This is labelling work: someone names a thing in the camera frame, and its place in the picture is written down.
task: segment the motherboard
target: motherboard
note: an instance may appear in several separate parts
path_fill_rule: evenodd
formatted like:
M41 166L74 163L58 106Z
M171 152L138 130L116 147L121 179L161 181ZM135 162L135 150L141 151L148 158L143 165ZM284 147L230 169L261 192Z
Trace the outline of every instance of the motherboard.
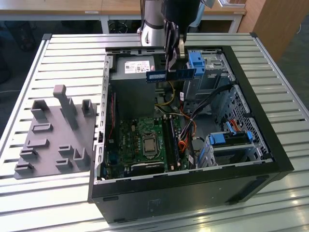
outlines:
M188 161L179 158L177 146L166 145L166 137L171 137L171 130L175 138L181 132L178 116L171 119L146 117L121 121L118 148L108 151L109 165L106 170L109 178L187 169Z

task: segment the open computer tower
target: open computer tower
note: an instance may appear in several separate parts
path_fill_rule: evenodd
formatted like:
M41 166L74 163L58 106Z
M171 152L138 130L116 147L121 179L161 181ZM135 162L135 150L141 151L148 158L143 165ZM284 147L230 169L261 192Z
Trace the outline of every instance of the open computer tower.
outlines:
M293 170L231 47L188 51L194 78L168 82L163 48L106 48L88 199L108 223L244 202Z

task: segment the gray plastic holder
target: gray plastic holder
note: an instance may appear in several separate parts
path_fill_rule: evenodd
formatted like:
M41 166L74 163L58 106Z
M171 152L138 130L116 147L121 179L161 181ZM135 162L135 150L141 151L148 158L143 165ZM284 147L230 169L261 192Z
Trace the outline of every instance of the gray plastic holder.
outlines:
M48 107L44 100L34 101L34 118L20 152L15 179L90 170L97 105L90 100L74 105L65 92L63 85L54 88L61 106Z

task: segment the table leg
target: table leg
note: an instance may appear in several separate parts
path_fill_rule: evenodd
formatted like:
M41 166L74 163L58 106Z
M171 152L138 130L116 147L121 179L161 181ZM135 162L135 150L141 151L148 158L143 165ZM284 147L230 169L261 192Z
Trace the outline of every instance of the table leg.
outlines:
M109 34L110 33L109 28L108 28L108 20L109 20L108 15L100 16L103 34Z

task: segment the aluminum table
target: aluminum table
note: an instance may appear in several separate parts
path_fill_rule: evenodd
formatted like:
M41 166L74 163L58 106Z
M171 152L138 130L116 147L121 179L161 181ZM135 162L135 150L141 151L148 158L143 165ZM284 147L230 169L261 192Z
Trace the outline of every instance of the aluminum table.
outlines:
M309 113L257 38L249 34L189 34L187 45L230 45L295 171L245 203L120 224L107 224L87 203L89 172L13 178L31 124L34 99L48 105L54 85L74 102L98 104L105 47L140 46L137 35L53 35L42 40L0 140L0 231L278 231L308 229Z

